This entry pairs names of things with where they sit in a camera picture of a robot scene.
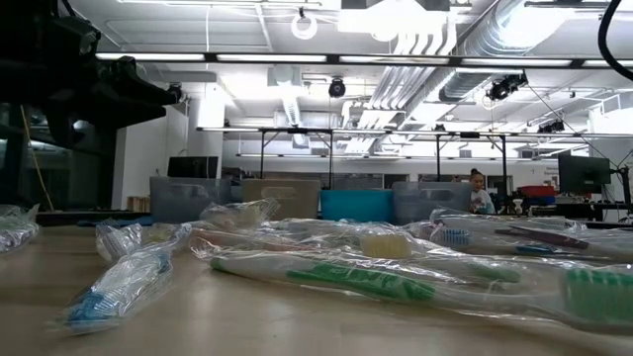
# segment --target security camera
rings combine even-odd
[[[333,78],[332,83],[329,84],[329,93],[330,98],[338,99],[345,95],[345,84],[343,84],[343,79],[341,78]]]

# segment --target woman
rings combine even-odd
[[[484,190],[484,175],[477,168],[471,169],[471,213],[494,214],[495,205],[491,196]]]

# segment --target blue bin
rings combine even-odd
[[[391,190],[333,190],[320,192],[324,220],[391,223],[394,217]]]

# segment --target ceiling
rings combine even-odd
[[[335,22],[336,11],[318,12],[316,35],[300,40],[291,30],[296,10],[262,9],[258,17],[254,8],[210,8],[207,6],[165,6],[161,4],[120,3],[117,0],[70,0],[79,14],[88,18],[107,37],[100,42],[100,51],[235,51],[235,52],[322,52],[322,53],[390,53],[395,42],[374,40],[368,34],[340,33]],[[458,35],[465,31],[492,3],[473,0],[472,10],[456,17]],[[566,22],[558,31],[539,44],[529,54],[544,56],[595,56],[597,51],[598,13],[585,13]],[[633,17],[616,17],[609,30],[609,45],[618,57],[633,57]],[[244,118],[270,118],[282,110],[281,99],[267,91],[269,65],[237,64],[155,64],[145,65],[145,72],[158,75],[176,72],[204,74],[215,72],[232,96],[226,116],[239,121]],[[380,82],[384,67],[306,65],[301,70],[304,82],[312,85],[299,98],[302,111],[340,114],[345,100],[330,99],[328,82],[332,76],[342,76],[347,85],[344,99],[371,96]],[[633,88],[630,82],[611,70],[527,70],[530,85],[552,109],[574,107],[569,121],[583,122],[583,109],[613,90]],[[459,123],[507,124],[518,126],[542,117],[550,109],[529,88],[514,93],[502,105],[492,110],[483,105],[481,93],[466,105],[450,112],[451,125]]]

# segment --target table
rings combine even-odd
[[[122,326],[55,338],[45,323],[107,265],[94,229],[46,227],[0,259],[3,355],[626,355],[633,337],[550,321],[411,308],[211,271],[174,257],[175,287]]]

